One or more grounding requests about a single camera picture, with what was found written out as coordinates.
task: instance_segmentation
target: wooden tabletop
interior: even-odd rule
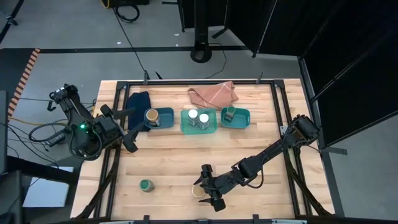
[[[300,80],[284,81],[292,116],[309,116]],[[116,83],[117,81],[101,82],[94,114],[100,113],[103,104],[110,107],[113,105]],[[224,174],[231,170],[230,167],[235,162],[256,155],[278,140],[279,128],[270,86],[236,85],[235,92],[239,100],[233,105],[247,108],[251,112],[250,126],[246,129],[227,129],[219,124],[214,134],[184,136],[180,128],[180,112],[196,108],[191,105],[187,94],[191,87],[194,85],[131,87],[130,94],[148,91],[153,108],[173,108],[175,124],[169,129],[153,129],[148,133],[139,133],[136,142],[139,150],[134,154],[122,150],[112,220],[142,220],[144,215],[150,215],[152,220],[250,219],[253,214],[259,214],[260,218],[293,218],[282,154],[264,166],[264,185],[260,189],[235,187],[223,196],[226,208],[220,212],[214,212],[208,203],[198,203],[198,198],[192,195],[191,189],[194,181],[199,178],[202,164],[211,164],[213,175]],[[278,97],[286,124],[279,90]],[[71,217],[77,216],[96,192],[103,154],[95,161],[83,163]],[[333,213],[319,153],[309,147],[302,147],[301,160],[308,188],[324,208]],[[153,181],[155,190],[151,193],[141,191],[139,182],[142,179]],[[252,185],[258,185],[260,179],[258,177]],[[304,214],[302,194],[299,189],[297,192],[300,211]],[[106,192],[102,215],[105,212],[107,195]]]

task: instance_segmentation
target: dark blue cloth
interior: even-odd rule
[[[145,111],[150,108],[150,99],[147,91],[133,93],[127,100],[126,108],[136,108],[133,114],[129,115],[129,130],[144,121]],[[143,126],[141,131],[149,131],[150,128]]]

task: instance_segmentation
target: gray floor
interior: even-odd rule
[[[15,5],[16,0],[8,4]],[[137,22],[123,24],[133,46],[193,45],[192,30],[181,33],[177,6],[161,5],[160,0],[153,0],[148,6],[141,6],[140,10],[141,17]],[[25,1],[17,21],[20,25],[10,28],[0,47],[129,47],[114,14],[111,10],[103,9],[98,0]],[[242,45],[229,31],[216,40],[210,39],[210,42]],[[163,78],[204,78],[220,70],[224,63],[220,51],[213,52],[212,59],[204,64],[192,62],[189,52],[138,54],[152,78],[156,77],[155,71]],[[228,59],[225,69],[214,78],[257,78],[261,72],[264,72],[263,78],[300,78],[295,57],[260,55],[253,59],[249,51],[226,51],[225,54]],[[82,101],[91,102],[97,96],[101,80],[141,78],[142,70],[133,53],[40,54],[22,97],[47,99],[51,91],[69,83],[79,88]],[[46,102],[21,100],[14,117],[36,123],[65,118],[59,108],[53,112],[48,112],[46,108]],[[394,145],[397,140],[394,139],[395,132],[390,131],[397,123],[397,118],[390,119],[336,145],[348,150],[348,156],[331,156],[346,216],[398,219],[395,213],[398,181],[392,176],[392,171],[397,168],[395,161],[398,157]],[[15,121],[11,121],[11,124],[24,131],[32,129],[32,126]],[[46,137],[50,133],[53,133],[52,128],[43,129],[37,137]],[[15,136],[10,134],[10,138],[15,139]],[[9,141],[9,144],[24,159],[49,163],[19,142]],[[55,146],[43,153],[57,161],[71,159],[65,146]],[[60,217],[66,219],[69,212],[70,207],[66,207],[53,216],[48,213],[31,216],[32,223],[57,221]]]

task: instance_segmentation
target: black curtain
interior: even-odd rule
[[[259,53],[303,55],[342,0],[278,0]]]
[[[346,1],[305,56],[315,94],[398,20],[398,1]]]
[[[184,19],[184,28],[193,28],[194,0],[183,0],[182,10]],[[223,26],[226,13],[227,0],[208,0],[209,26]]]
[[[398,29],[318,100],[325,144],[398,112]]]
[[[228,28],[252,51],[262,39],[274,0],[229,0]]]

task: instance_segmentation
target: pink cloth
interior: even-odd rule
[[[199,108],[216,108],[220,110],[231,106],[233,101],[239,99],[234,89],[234,83],[228,81],[217,85],[190,88],[188,94],[191,103]]]

